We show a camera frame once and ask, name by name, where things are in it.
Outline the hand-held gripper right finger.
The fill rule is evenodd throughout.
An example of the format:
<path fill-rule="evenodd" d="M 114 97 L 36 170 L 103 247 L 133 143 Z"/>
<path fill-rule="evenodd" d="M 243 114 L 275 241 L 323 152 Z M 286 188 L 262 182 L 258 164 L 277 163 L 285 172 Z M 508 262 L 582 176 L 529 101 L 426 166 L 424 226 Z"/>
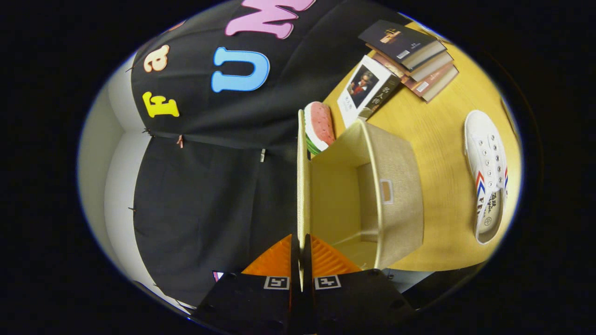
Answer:
<path fill-rule="evenodd" d="M 393 335 L 415 310 L 377 268 L 361 270 L 321 238 L 304 248 L 304 333 Z"/>

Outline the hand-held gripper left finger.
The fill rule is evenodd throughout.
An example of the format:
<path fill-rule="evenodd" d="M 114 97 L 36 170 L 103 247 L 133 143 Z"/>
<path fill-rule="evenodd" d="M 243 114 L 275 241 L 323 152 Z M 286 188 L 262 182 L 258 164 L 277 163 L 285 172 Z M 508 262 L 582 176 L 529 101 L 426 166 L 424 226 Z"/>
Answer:
<path fill-rule="evenodd" d="M 300 248 L 289 234 L 241 272 L 224 272 L 193 320 L 220 335 L 286 335 L 300 292 Z"/>

